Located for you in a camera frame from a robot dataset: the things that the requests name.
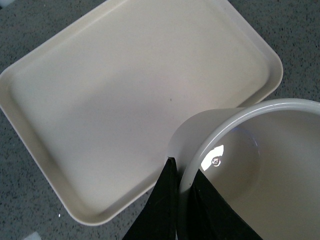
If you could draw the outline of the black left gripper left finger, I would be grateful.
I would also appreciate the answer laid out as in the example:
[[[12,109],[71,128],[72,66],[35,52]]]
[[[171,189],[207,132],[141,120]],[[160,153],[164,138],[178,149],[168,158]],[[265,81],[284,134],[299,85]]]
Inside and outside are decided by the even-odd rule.
[[[174,240],[176,238],[179,178],[176,160],[169,157],[125,240]]]

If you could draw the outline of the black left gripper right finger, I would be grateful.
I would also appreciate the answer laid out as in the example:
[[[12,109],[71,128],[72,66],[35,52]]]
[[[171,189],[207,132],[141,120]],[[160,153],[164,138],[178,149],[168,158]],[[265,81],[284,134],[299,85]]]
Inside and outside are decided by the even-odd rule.
[[[189,192],[190,240],[260,240],[199,170]]]

